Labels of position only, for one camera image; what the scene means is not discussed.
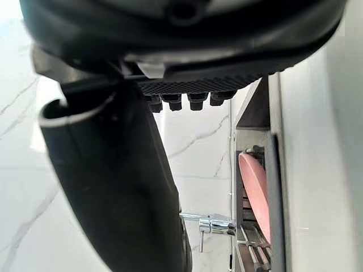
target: white marble tile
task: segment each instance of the white marble tile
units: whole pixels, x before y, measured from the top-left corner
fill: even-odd
[[[189,109],[186,95],[182,102],[180,111],[172,112],[164,104],[164,110],[156,114],[173,175],[230,178],[229,101],[211,107],[207,100],[199,112]]]
[[[0,170],[0,271],[109,271],[53,173]]]

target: white wall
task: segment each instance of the white wall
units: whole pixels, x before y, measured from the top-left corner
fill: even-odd
[[[319,52],[281,73],[294,272],[363,267],[363,1]]]

